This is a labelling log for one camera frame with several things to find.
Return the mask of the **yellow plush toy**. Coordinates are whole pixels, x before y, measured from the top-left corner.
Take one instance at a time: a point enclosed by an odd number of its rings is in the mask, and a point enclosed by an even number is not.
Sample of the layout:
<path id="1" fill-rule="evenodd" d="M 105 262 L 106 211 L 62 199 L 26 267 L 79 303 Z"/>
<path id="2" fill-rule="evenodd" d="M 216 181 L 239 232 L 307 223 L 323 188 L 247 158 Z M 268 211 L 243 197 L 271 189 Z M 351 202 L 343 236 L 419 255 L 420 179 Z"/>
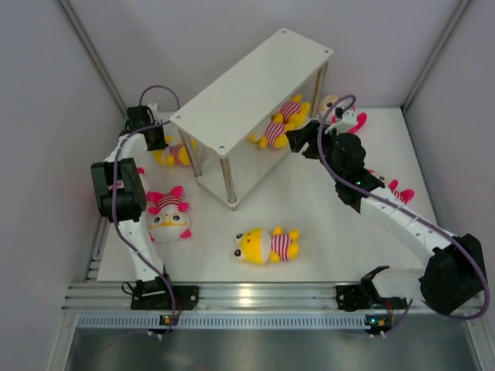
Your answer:
<path id="1" fill-rule="evenodd" d="M 284 148 L 288 145 L 286 133 L 295 128 L 293 122 L 277 122 L 273 119 L 266 127 L 263 134 L 251 133 L 248 140 L 257 143 L 260 148 L 271 146 L 276 149 Z"/>
<path id="2" fill-rule="evenodd" d="M 285 232 L 281 226 L 271 232 L 256 228 L 235 237 L 234 257 L 250 264 L 280 263 L 299 255 L 299 230 Z"/>
<path id="3" fill-rule="evenodd" d="M 190 166 L 191 161 L 185 145 L 179 139 L 166 135 L 165 141 L 168 147 L 153 152 L 153 158 L 159 165 Z"/>

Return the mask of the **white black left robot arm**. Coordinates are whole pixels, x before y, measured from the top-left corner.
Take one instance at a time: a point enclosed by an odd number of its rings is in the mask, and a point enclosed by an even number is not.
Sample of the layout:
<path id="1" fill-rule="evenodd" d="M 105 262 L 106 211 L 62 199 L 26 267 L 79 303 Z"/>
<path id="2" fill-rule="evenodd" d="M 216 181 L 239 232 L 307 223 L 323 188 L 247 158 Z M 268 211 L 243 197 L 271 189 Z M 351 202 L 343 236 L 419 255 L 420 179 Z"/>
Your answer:
<path id="1" fill-rule="evenodd" d="M 143 104 L 126 109 L 123 131 L 113 151 L 90 167 L 97 208 L 114 225 L 128 248 L 135 267 L 135 285 L 123 283 L 131 295 L 133 310 L 177 309 L 175 291 L 147 227 L 149 186 L 138 170 L 136 158 L 153 149 L 165 149 L 163 126 L 150 107 Z"/>

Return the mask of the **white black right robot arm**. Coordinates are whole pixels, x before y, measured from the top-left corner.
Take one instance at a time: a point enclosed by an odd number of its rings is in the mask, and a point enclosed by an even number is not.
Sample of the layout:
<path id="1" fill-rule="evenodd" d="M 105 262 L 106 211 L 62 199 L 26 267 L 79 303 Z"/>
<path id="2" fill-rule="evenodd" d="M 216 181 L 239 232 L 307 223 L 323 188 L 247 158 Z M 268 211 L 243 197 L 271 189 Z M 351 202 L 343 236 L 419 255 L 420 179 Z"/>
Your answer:
<path id="1" fill-rule="evenodd" d="M 289 147 L 317 159 L 335 182 L 340 200 L 361 216 L 380 224 L 420 261 L 419 270 L 383 266 L 363 277 L 360 295 L 371 307 L 388 298 L 420 300 L 434 312 L 455 318 L 456 311 L 481 294 L 483 306 L 468 319 L 478 319 L 490 306 L 490 288 L 481 243 L 460 237 L 410 209 L 365 166 L 361 140 L 335 125 L 312 120 L 288 133 Z"/>

